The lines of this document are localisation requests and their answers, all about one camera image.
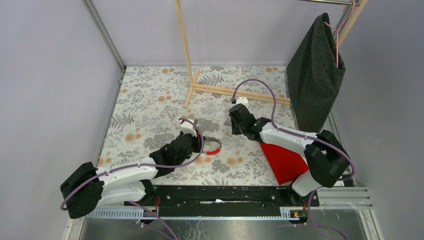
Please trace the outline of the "large keyring with red handle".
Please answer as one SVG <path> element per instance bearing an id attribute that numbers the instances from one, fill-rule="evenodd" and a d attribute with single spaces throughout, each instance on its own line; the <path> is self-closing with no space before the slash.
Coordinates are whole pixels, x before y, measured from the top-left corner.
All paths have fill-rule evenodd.
<path id="1" fill-rule="evenodd" d="M 204 138 L 203 153 L 206 155 L 216 155 L 222 149 L 222 143 L 218 138 L 206 136 Z"/>

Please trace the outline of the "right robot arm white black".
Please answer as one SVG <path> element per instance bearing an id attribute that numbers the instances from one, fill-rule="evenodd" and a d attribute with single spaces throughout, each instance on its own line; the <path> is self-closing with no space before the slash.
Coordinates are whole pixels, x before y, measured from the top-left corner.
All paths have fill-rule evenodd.
<path id="1" fill-rule="evenodd" d="M 312 191 L 331 188 L 350 167 L 351 159 L 334 134 L 302 132 L 275 124 L 271 119 L 255 118 L 248 108 L 237 103 L 228 111 L 234 135 L 244 135 L 251 141 L 281 147 L 298 155 L 308 169 L 295 177 L 287 191 L 287 201 L 301 205 Z"/>

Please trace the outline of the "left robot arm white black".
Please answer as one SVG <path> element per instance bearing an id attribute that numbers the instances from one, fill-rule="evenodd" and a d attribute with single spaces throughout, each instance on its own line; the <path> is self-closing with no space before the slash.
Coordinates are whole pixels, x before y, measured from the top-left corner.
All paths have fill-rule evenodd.
<path id="1" fill-rule="evenodd" d="M 96 167 L 85 162 L 60 185 L 60 209 L 71 219 L 78 219 L 101 206 L 130 201 L 148 206 L 155 200 L 152 179 L 187 166 L 193 153 L 203 152 L 205 141 L 199 131 L 181 132 L 170 143 L 133 163 Z"/>

